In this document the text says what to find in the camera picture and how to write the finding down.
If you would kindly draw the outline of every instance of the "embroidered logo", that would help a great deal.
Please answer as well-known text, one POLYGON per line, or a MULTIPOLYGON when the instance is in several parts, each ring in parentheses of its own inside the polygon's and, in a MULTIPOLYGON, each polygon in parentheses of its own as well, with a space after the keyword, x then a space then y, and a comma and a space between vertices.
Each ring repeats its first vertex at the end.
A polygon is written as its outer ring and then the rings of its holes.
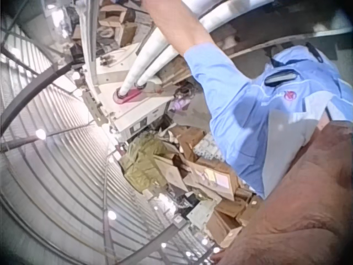
POLYGON ((297 98, 297 93, 294 91, 286 91, 285 92, 285 99, 288 101, 293 101, 297 98))

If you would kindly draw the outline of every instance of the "white pipe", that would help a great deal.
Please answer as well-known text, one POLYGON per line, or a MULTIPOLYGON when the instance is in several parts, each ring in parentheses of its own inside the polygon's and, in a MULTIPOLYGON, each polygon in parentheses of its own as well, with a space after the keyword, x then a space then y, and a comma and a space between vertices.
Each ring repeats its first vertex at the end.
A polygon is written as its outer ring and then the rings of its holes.
MULTIPOLYGON (((273 0, 229 0, 201 18, 200 22, 208 32, 211 32, 219 28, 221 25, 226 24, 230 20, 270 2, 273 2, 273 0)), ((136 84, 138 86, 144 85, 151 77, 153 77, 161 68, 167 65, 167 63, 169 63, 177 55, 178 52, 171 45, 169 45, 143 73, 136 84)))
MULTIPOLYGON (((183 0, 185 5, 187 5, 197 17, 210 10, 220 1, 221 0, 183 0)), ((119 90, 119 95, 126 95, 147 66, 158 56, 158 54, 161 53, 161 51, 163 51, 165 47, 167 47, 167 45, 168 42, 161 31, 158 28, 155 29, 128 72, 124 83, 119 90)))

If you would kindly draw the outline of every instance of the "metal pole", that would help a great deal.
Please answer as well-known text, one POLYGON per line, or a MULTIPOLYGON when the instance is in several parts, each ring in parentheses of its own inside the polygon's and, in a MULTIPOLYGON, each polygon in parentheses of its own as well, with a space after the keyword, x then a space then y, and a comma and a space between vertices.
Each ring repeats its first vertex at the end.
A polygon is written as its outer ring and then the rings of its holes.
POLYGON ((171 240, 180 230, 185 226, 178 228, 176 225, 169 225, 163 232, 158 236, 152 239, 149 243, 141 247, 139 250, 131 254, 130 256, 124 258, 122 261, 117 264, 120 265, 132 265, 138 264, 141 260, 148 257, 155 251, 158 251, 161 248, 161 244, 171 240))
MULTIPOLYGON (((108 185, 108 167, 109 167, 109 157, 107 156, 105 162, 105 171, 104 171, 104 186, 103 186, 103 235, 104 235, 104 247, 105 251, 112 256, 115 256, 113 240, 110 233, 110 225, 108 218, 108 205, 107 205, 107 185, 108 185)), ((105 256, 106 265, 114 265, 115 260, 111 257, 105 256)))
POLYGON ((22 2, 22 5, 20 6, 19 10, 17 11, 15 17, 12 20, 11 25, 9 26, 9 28, 7 29, 8 31, 5 33, 4 39, 1 42, 1 47, 4 46, 7 38, 9 37, 9 31, 12 30, 13 26, 16 24, 16 21, 18 19, 18 17, 20 16, 20 14, 22 13, 23 9, 25 8, 25 6, 28 4, 29 0, 25 0, 22 2))
MULTIPOLYGON (((47 138, 51 137, 51 136, 54 136, 54 135, 66 133, 68 131, 73 131, 73 130, 77 130, 77 129, 80 129, 80 128, 88 127, 90 125, 91 124, 84 124, 84 125, 81 125, 81 126, 76 126, 76 127, 70 128, 70 129, 65 129, 65 130, 52 132, 50 134, 47 134, 47 138)), ((1 151, 0 152, 1 153, 5 153, 5 152, 10 151, 12 149, 16 149, 16 148, 19 148, 19 147, 21 147, 23 145, 27 145, 27 144, 30 144, 32 142, 35 142, 37 140, 38 140, 38 137, 33 135, 33 136, 29 136, 27 138, 20 138, 20 139, 8 141, 8 142, 2 142, 1 143, 1 151)))
POLYGON ((20 111, 44 88, 50 85, 60 76, 66 74, 72 67, 73 62, 69 62, 60 67, 58 63, 53 64, 43 73, 39 74, 10 102, 9 106, 1 114, 0 136, 4 134, 11 122, 20 111))

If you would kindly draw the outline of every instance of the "fabric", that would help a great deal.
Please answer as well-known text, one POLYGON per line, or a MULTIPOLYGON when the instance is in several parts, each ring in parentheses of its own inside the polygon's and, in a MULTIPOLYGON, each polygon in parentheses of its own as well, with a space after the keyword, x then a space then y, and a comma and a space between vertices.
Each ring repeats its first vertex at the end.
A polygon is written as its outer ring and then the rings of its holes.
POLYGON ((156 182, 160 187, 167 184, 167 180, 153 159, 153 155, 167 153, 168 150, 162 141, 152 134, 141 134, 129 145, 127 153, 120 158, 119 164, 126 180, 142 193, 156 182))
POLYGON ((286 49, 274 59, 283 64, 298 61, 276 68, 268 64, 256 79, 243 75, 214 44, 196 45, 184 54, 192 75, 204 89, 212 115, 210 129, 226 162, 263 198, 309 141, 325 109, 332 120, 353 121, 352 88, 340 79, 335 65, 320 54, 324 63, 304 46, 286 49), (267 76, 283 70, 295 70, 297 78, 275 88, 264 85, 267 76), (284 117, 276 121, 273 112, 284 117), (282 133, 273 130, 276 126, 283 128, 282 133), (297 133, 288 138, 284 132, 290 127, 297 133))

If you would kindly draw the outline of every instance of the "ceiling light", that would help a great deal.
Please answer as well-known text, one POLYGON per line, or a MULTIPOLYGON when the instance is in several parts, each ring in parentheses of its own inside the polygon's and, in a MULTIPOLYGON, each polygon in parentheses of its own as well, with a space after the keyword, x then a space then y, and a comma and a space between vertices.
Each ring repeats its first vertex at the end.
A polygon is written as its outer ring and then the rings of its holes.
POLYGON ((17 48, 11 48, 11 53, 17 58, 21 59, 21 52, 17 48))
POLYGON ((59 27, 60 23, 64 20, 64 12, 59 9, 51 13, 51 17, 53 18, 54 26, 59 27))
POLYGON ((35 134, 40 140, 45 140, 46 139, 46 133, 45 133, 45 130, 43 130, 43 129, 37 130, 35 132, 35 134))
POLYGON ((80 74, 79 74, 79 72, 74 72, 73 74, 72 74, 72 79, 74 79, 74 80, 79 80, 80 79, 80 74))
POLYGON ((206 246, 208 244, 208 239, 204 238, 202 239, 201 243, 206 246))
POLYGON ((77 98, 82 97, 82 90, 81 90, 81 89, 77 89, 77 90, 75 90, 74 92, 72 92, 72 94, 73 94, 75 97, 77 97, 77 98))
POLYGON ((110 220, 115 220, 116 219, 116 214, 113 211, 108 211, 108 218, 110 220))

